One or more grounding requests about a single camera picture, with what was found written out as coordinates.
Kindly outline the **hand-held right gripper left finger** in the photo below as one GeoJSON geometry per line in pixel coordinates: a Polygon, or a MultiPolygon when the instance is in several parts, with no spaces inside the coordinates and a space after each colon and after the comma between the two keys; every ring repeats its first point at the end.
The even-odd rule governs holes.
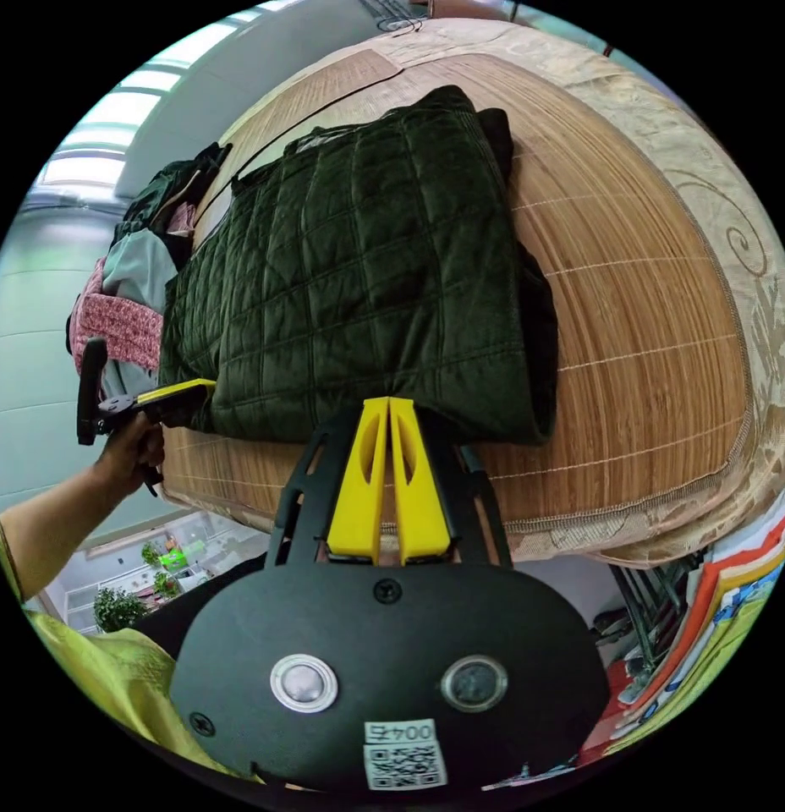
{"type": "Polygon", "coordinates": [[[363,408],[349,447],[327,536],[332,560],[377,565],[387,457],[388,399],[372,398],[363,408]]]}

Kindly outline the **person's left hand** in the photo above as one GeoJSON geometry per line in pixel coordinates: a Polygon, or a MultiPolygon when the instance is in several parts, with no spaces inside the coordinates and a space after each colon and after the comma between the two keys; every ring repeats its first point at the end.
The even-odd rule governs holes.
{"type": "Polygon", "coordinates": [[[159,467],[163,459],[162,426],[137,414],[111,435],[92,467],[102,504],[116,507],[145,483],[145,472],[159,467]]]}

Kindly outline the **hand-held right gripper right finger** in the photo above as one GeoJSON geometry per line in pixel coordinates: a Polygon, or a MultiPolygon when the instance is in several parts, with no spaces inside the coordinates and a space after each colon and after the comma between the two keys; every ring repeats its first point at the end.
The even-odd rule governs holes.
{"type": "Polygon", "coordinates": [[[450,534],[414,402],[391,398],[389,425],[400,562],[442,559],[450,534]]]}

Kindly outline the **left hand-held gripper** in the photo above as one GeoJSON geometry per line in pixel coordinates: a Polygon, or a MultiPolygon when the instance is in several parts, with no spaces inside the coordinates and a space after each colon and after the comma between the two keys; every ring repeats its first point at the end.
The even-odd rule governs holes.
{"type": "Polygon", "coordinates": [[[107,399],[96,408],[94,436],[112,434],[137,414],[144,414],[152,424],[167,428],[187,425],[215,392],[216,385],[214,381],[196,378],[137,396],[107,399]]]}

